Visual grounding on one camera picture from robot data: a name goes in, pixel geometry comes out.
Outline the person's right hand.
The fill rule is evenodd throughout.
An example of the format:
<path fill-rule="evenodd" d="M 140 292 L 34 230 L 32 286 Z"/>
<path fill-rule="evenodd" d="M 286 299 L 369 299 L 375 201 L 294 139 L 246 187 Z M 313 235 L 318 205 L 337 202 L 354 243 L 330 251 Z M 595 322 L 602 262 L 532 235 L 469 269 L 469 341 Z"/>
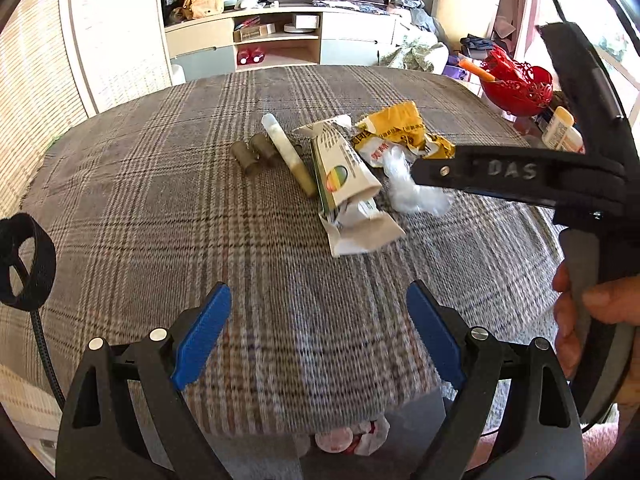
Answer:
<path fill-rule="evenodd" d="M 577 307 L 570 293 L 570 276 L 565 262 L 556 269 L 552 288 L 560 294 L 555 301 L 553 315 L 558 326 L 555 350 L 565 376 L 573 374 L 579 362 L 582 348 L 575 333 Z M 621 278 L 596 285 L 582 294 L 587 311 L 596 320 L 605 324 L 627 323 L 634 326 L 634 354 L 622 385 L 616 396 L 618 408 L 639 407 L 639 320 L 640 320 L 639 277 Z"/>

